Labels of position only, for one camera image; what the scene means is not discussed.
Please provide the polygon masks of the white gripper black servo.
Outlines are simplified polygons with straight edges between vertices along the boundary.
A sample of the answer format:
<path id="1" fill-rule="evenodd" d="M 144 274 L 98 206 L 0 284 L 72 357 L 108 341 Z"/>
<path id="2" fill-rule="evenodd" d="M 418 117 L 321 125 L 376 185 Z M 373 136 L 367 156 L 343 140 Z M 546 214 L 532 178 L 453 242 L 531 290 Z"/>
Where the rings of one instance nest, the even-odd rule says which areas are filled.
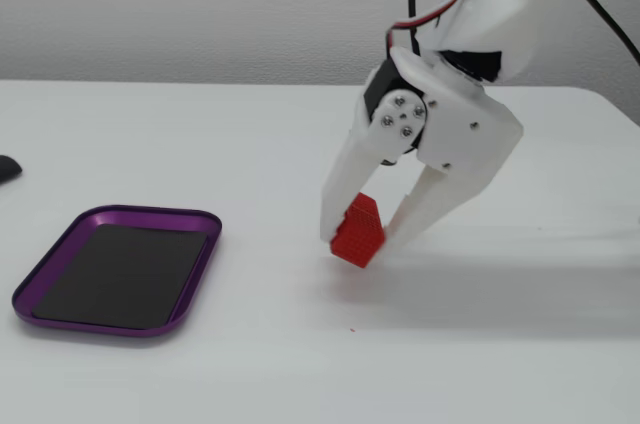
<path id="1" fill-rule="evenodd" d="M 523 135 L 511 111 L 446 61 L 394 47 L 368 83 L 321 193 L 320 237 L 330 242 L 385 161 L 415 147 L 426 165 L 385 228 L 400 248 L 483 191 Z"/>

